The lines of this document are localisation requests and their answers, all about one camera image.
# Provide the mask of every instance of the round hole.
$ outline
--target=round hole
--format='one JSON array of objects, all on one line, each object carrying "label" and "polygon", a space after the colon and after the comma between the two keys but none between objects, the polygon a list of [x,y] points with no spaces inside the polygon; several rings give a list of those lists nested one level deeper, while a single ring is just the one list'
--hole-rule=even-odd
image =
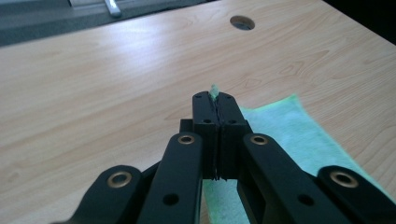
[{"label": "round hole", "polygon": [[254,21],[251,18],[245,16],[233,16],[230,19],[230,23],[239,30],[253,30],[254,29]]},{"label": "round hole", "polygon": [[343,187],[350,188],[350,189],[354,189],[359,185],[358,180],[356,180],[352,175],[349,175],[349,174],[341,172],[341,171],[331,172],[330,178],[332,179],[332,181],[334,181],[338,185],[341,185]]},{"label": "round hole", "polygon": [[194,137],[192,137],[191,135],[183,135],[183,136],[180,136],[180,137],[177,139],[177,141],[178,141],[180,144],[188,145],[188,144],[193,143],[193,142],[195,141],[195,139],[194,139]]},{"label": "round hole", "polygon": [[298,196],[298,201],[308,206],[314,205],[314,200],[306,194],[301,194]]},{"label": "round hole", "polygon": [[178,203],[177,194],[167,194],[163,197],[163,203],[166,205],[174,205]]},{"label": "round hole", "polygon": [[113,189],[118,189],[129,184],[131,180],[132,180],[132,175],[130,173],[125,171],[119,171],[114,173],[107,179],[107,184],[109,187]]},{"label": "round hole", "polygon": [[250,138],[250,141],[256,145],[265,145],[268,143],[268,140],[262,136],[254,135]]}]

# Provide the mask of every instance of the wood grain surface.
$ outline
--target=wood grain surface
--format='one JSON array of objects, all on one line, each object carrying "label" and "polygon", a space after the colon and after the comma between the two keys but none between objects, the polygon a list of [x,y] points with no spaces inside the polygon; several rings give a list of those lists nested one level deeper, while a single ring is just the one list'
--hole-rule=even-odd
[{"label": "wood grain surface", "polygon": [[0,49],[0,222],[66,220],[105,169],[159,161],[213,83],[297,93],[396,197],[396,47],[321,1],[222,0]]}]

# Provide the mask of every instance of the towel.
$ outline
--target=towel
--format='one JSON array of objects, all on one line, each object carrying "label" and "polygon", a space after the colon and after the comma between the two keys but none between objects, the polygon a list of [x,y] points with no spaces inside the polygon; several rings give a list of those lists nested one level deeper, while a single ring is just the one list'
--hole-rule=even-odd
[{"label": "towel", "polygon": [[[309,117],[297,95],[257,109],[241,108],[241,111],[254,133],[273,137],[309,174],[316,176],[323,166],[339,165],[357,172],[385,192]],[[236,180],[204,180],[203,187],[211,223],[249,223],[236,191]]]}]

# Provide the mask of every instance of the green cloth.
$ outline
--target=green cloth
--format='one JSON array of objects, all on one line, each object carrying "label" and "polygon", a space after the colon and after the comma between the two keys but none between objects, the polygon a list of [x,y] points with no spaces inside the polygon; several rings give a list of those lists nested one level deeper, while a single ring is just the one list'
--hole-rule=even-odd
[{"label": "green cloth", "polygon": [[[241,111],[254,133],[273,137],[309,174],[317,175],[323,166],[344,166],[382,189],[309,117],[296,95],[257,109],[241,108]],[[211,223],[249,223],[236,191],[236,180],[204,180],[203,185]]]}]

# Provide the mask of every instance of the wooden table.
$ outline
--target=wooden table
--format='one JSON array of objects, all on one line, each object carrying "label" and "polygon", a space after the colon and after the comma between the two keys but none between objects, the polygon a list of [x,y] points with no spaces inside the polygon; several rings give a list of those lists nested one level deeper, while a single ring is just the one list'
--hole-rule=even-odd
[{"label": "wooden table", "polygon": [[396,48],[318,0],[165,12],[2,48],[0,69],[1,223],[68,219],[105,169],[159,161],[213,83],[247,107],[297,93],[396,197]]}]

